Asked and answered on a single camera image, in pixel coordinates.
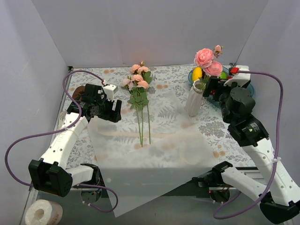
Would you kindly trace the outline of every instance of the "flower stem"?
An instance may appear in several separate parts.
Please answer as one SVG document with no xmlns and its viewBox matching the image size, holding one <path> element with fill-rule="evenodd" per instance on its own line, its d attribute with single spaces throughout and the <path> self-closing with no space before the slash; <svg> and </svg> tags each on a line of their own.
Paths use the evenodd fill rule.
<svg viewBox="0 0 300 225">
<path fill-rule="evenodd" d="M 137 123 L 138 123 L 138 125 L 139 125 L 140 144 L 142 145 L 142 140 L 141 140 L 141 127 L 140 127 L 140 118 L 139 118 L 139 111 L 137 110 L 137 105 L 135 105 L 135 110 L 136 110 L 136 116 L 137 116 Z"/>
<path fill-rule="evenodd" d="M 151 144 L 149 104 L 147 104 L 147 111 L 148 111 L 148 127 L 149 127 L 149 144 Z"/>
<path fill-rule="evenodd" d="M 144 130 L 144 116 L 143 116 L 143 105 L 142 105 L 142 146 L 143 146 L 143 130 Z"/>
</svg>

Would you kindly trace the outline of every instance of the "white roll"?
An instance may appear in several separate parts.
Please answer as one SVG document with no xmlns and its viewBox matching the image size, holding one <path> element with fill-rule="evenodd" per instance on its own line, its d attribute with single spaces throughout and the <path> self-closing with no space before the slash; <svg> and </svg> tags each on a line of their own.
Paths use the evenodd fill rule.
<svg viewBox="0 0 300 225">
<path fill-rule="evenodd" d="M 56 202 L 37 200 L 26 212 L 26 225 L 56 225 L 60 222 L 62 207 Z"/>
</svg>

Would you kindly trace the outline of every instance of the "pink rose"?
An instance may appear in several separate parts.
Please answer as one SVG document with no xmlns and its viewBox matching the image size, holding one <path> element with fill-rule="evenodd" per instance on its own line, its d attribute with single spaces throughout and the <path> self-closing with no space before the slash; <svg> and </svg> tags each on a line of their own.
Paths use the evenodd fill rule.
<svg viewBox="0 0 300 225">
<path fill-rule="evenodd" d="M 134 87 L 133 82 L 130 82 L 129 85 L 128 85 L 128 89 L 129 89 L 129 90 L 132 90 L 133 87 Z"/>
<path fill-rule="evenodd" d="M 140 68 L 141 66 L 140 65 L 137 65 L 137 64 L 134 64 L 132 67 L 131 67 L 131 73 L 133 74 L 138 68 Z"/>
<path fill-rule="evenodd" d="M 220 53 L 221 51 L 222 51 L 221 45 L 217 45 L 217 46 L 215 47 L 215 49 L 214 49 L 214 52 L 215 52 L 215 53 Z"/>
<path fill-rule="evenodd" d="M 201 68 L 206 68 L 211 65 L 213 59 L 214 53 L 212 52 L 212 50 L 203 48 L 196 53 L 194 63 Z"/>
<path fill-rule="evenodd" d="M 139 82 L 139 81 L 143 81 L 144 79 L 143 79 L 143 77 L 141 75 L 136 74 L 136 75 L 132 76 L 131 80 Z"/>
<path fill-rule="evenodd" d="M 223 71 L 223 67 L 222 64 L 217 62 L 217 61 L 213 61 L 212 64 L 203 69 L 205 71 L 205 73 L 207 73 L 208 75 L 211 76 L 220 76 L 221 72 Z"/>
<path fill-rule="evenodd" d="M 149 88 L 149 84 L 146 81 L 140 81 L 137 83 L 137 87 L 147 89 L 147 88 Z"/>
<path fill-rule="evenodd" d="M 130 79 L 124 79 L 122 82 L 121 82 L 121 87 L 125 87 L 126 85 L 128 85 L 129 83 L 131 82 Z"/>
<path fill-rule="evenodd" d="M 138 68 L 137 73 L 140 74 L 142 71 L 148 72 L 149 68 L 148 67 L 140 67 L 140 68 Z"/>
</svg>

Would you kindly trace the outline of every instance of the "translucent plastic sheet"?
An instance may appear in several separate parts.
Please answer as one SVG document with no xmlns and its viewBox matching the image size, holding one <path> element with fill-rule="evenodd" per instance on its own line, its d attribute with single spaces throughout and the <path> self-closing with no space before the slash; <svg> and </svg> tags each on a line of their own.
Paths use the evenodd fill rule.
<svg viewBox="0 0 300 225">
<path fill-rule="evenodd" d="M 217 164 L 212 149 L 173 94 L 150 98 L 151 145 L 148 114 L 144 108 L 141 148 L 137 116 L 122 104 L 122 120 L 111 123 L 94 118 L 88 125 L 91 142 L 105 185 L 119 197 L 116 217 L 145 204 Z M 112 205 L 116 199 L 108 193 Z"/>
</svg>

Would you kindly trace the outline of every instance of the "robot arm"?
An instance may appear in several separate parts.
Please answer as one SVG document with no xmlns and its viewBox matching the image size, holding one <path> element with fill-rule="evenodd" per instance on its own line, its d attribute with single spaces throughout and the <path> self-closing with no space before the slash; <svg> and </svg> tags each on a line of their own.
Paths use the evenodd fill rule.
<svg viewBox="0 0 300 225">
<path fill-rule="evenodd" d="M 248 71 L 248 67 L 238 67 Z M 246 89 L 250 74 L 236 73 L 229 80 L 211 77 L 207 83 L 204 97 L 213 94 L 220 102 L 223 121 L 229 123 L 228 131 L 239 146 L 251 157 L 263 178 L 270 180 L 274 159 L 274 149 L 269 134 L 261 122 L 252 114 L 255 101 Z M 218 184 L 229 184 L 256 201 L 266 186 L 247 177 L 230 163 L 222 162 L 212 170 Z M 300 188 L 292 180 L 280 160 L 267 195 L 261 200 L 263 214 L 275 224 L 287 221 L 300 211 Z"/>
<path fill-rule="evenodd" d="M 77 102 L 82 109 L 82 116 L 77 123 L 59 133 L 50 144 L 47 151 L 36 161 L 29 164 L 29 172 L 35 189 L 59 196 L 66 196 L 71 187 L 82 182 L 97 185 L 100 180 L 99 168 L 92 164 L 81 164 L 78 167 L 66 169 L 68 157 L 80 133 L 88 125 L 91 118 L 98 116 L 111 122 L 121 120 L 122 102 L 113 101 L 117 86 L 105 87 L 86 84 L 84 94 Z M 67 109 L 64 127 L 73 123 L 79 116 L 79 109 L 71 103 Z"/>
</svg>

